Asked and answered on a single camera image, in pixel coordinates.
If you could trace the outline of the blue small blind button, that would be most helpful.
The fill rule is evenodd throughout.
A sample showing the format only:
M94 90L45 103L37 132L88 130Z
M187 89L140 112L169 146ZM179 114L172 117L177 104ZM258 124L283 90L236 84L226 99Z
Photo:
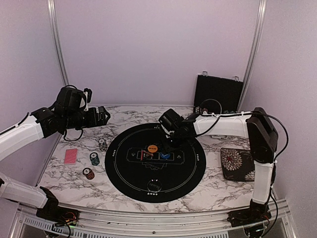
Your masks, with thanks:
M167 154L164 154L164 153L160 153L160 159L162 160L168 160L170 158L170 154L167 153Z

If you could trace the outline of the orange big blind button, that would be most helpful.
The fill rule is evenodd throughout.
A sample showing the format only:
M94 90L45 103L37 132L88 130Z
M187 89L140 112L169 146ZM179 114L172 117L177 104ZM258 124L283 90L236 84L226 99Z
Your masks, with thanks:
M156 145L149 145L149 146L148 146L148 151L149 151L150 153L155 153L155 152L158 151L158 147L157 147Z

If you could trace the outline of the clear round dealer button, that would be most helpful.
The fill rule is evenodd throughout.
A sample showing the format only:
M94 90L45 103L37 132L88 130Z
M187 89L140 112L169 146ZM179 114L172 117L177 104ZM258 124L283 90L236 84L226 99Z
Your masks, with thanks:
M158 179L152 179L147 183L148 191L159 192L162 189L162 184Z

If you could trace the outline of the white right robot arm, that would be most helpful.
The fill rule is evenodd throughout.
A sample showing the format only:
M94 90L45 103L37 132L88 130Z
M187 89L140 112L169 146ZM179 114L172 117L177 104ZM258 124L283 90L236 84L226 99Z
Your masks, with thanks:
M280 120L256 107L250 112L230 114L192 113L184 118L169 109L159 118L165 133L164 149L171 152L190 139L211 137L224 140L220 159L224 177L233 181L253 181L250 205L229 213L232 222L256 222L271 217L268 202L276 176L278 132L273 121Z

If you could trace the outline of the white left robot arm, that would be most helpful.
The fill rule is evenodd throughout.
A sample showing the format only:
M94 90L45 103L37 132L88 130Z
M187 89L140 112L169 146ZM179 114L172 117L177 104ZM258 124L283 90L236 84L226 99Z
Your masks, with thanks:
M4 159L17 150L55 133L65 134L69 129L104 126L110 119L109 112L103 107L84 109L40 108L27 115L20 123L0 134L0 158ZM67 213L59 206L58 199L45 187L30 186L0 175L1 198L20 202L37 209L37 216L58 221Z

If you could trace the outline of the green chip stack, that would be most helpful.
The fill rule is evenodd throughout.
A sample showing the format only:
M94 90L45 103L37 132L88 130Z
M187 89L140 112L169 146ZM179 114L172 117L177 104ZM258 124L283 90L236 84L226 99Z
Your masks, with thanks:
M97 166L100 164L100 159L97 152L93 152L90 154L90 161L93 166Z

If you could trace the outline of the red playing card deck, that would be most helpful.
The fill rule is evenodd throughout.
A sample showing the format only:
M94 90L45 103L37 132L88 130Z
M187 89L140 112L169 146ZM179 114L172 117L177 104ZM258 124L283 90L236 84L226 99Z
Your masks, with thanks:
M67 149L65 151L64 164L65 165L74 165L74 164L76 164L77 152L78 152L78 149Z

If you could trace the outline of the red chip stack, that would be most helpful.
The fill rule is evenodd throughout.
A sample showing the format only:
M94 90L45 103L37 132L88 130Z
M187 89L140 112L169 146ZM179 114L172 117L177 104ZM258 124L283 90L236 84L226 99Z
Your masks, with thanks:
M90 168L84 168L82 173L88 180L92 180L95 177L94 172Z

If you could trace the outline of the black poker chip case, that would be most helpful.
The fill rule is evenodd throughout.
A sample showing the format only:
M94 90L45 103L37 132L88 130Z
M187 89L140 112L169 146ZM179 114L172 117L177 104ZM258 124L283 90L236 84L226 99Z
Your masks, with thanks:
M242 88L243 82L237 80L199 74L194 108L207 108L209 114L221 114L225 110L237 111Z

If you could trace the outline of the black floral rectangular tray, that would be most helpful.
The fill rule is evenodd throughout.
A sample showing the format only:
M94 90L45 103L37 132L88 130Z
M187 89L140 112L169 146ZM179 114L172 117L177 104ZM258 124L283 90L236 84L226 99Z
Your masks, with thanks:
M223 177L229 181L255 180L255 165L250 150L221 148L220 161Z

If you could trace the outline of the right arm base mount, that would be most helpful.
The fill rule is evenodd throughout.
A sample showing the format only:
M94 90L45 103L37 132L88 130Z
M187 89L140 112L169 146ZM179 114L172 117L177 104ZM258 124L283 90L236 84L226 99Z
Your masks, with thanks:
M258 211L252 212L250 209L241 209L230 211L227 221L232 227L238 227L269 220L271 217L272 215L269 211L265 211L261 214Z

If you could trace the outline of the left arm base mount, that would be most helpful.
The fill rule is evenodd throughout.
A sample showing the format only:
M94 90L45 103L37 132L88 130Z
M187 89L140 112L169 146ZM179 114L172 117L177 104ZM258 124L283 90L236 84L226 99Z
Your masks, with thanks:
M57 207L53 210L37 209L36 216L56 222L57 226L62 226L65 224L76 225L79 217L79 211L64 207Z

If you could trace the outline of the left aluminium frame post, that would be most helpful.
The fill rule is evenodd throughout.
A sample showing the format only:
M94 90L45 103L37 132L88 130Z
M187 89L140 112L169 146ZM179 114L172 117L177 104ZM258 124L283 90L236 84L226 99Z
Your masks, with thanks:
M55 1L54 0L48 0L48 11L49 11L49 19L50 19L50 25L52 30L52 36L53 36L53 45L56 52L57 62L59 66L59 70L61 73L61 78L64 86L69 85L69 79L66 71L66 66L63 58L63 52L61 47L61 41L59 37L59 29L58 29L58 22L57 22L57 15L56 15L56 9L55 9Z

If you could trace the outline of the aluminium frame post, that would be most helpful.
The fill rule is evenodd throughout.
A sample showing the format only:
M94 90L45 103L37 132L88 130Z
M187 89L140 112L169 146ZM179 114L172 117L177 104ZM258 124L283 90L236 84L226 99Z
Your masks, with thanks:
M53 36L53 45L56 52L57 62L59 66L59 70L61 73L61 78L64 86L69 85L69 79L66 71L66 66L63 58L63 52L61 47L61 41L59 37L59 29L58 29L58 22L57 22L57 15L56 15L56 9L55 9L55 1L54 0L48 0L48 11L49 11L49 19L50 19L50 25L52 30L52 36Z
M251 51L249 54L248 63L247 63L244 78L243 78L243 88L242 88L242 93L240 96L240 101L238 106L239 110L242 108L244 99L246 97L247 89L248 89L248 86L252 77L252 73L253 73L254 62L255 62L255 59L259 50L259 46L261 43L266 6L267 6L267 0L259 1L255 30L254 30L254 35L253 35L252 45L251 45Z

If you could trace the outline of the right aluminium frame post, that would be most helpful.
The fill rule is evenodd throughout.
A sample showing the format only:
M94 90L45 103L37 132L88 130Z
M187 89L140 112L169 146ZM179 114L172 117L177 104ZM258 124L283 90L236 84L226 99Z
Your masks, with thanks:
M251 51L249 54L248 63L247 63L244 78L243 78L243 88L242 88L242 93L240 96L240 101L238 106L239 110L242 108L244 99L246 97L247 89L248 89L248 86L252 77L252 73L253 73L254 62L255 62L255 59L259 50L259 46L261 43L266 6L267 6L267 0L259 1L255 30L254 30L254 35L253 35L252 45L251 45Z

